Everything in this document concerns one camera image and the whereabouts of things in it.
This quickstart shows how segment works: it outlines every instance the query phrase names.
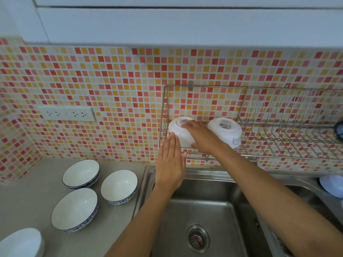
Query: white cabinet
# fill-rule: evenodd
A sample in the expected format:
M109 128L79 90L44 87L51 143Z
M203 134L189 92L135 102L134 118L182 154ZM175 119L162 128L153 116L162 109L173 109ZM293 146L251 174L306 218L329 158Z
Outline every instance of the white cabinet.
M5 2L23 39L28 43L343 47L343 0ZM296 4L296 7L319 8L289 8L292 7L289 2ZM288 8L263 8L274 6ZM326 9L331 6L340 8Z
M343 0L35 0L38 6L343 8Z

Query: drain strainer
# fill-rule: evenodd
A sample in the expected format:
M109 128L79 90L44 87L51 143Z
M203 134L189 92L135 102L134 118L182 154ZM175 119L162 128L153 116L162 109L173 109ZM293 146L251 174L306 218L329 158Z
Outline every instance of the drain strainer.
M189 248L196 253L204 253L210 246L210 237L201 225L191 225L186 232Z

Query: countertop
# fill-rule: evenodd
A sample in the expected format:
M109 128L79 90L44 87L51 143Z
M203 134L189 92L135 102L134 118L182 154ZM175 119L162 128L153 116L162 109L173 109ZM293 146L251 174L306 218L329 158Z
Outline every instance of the countertop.
M62 175L78 161L43 159L14 186L0 187L0 241L17 230L33 227L44 237L44 257L103 257L106 254L130 222L138 193L129 202L113 206L102 198L101 184L110 173L126 168L136 173L140 187L147 164L99 160L100 178L91 187L98 194L99 211L80 231L65 233L51 225L50 216L58 201L72 191L63 185Z

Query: power socket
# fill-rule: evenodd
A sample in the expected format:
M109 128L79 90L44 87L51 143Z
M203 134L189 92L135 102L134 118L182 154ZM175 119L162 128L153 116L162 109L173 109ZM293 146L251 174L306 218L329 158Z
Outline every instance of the power socket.
M95 121L91 107L39 105L38 110L47 120Z
M44 119L47 120L65 120L66 112L61 106L55 105L39 105L39 111Z

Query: stainless steel sink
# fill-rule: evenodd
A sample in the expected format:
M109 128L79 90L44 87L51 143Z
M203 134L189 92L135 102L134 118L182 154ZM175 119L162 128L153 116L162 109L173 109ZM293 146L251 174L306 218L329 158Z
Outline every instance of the stainless steel sink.
M343 232L343 209L308 175L272 175ZM155 184L155 167L147 166L135 213ZM248 203L226 171L187 169L162 217L151 257L292 256Z

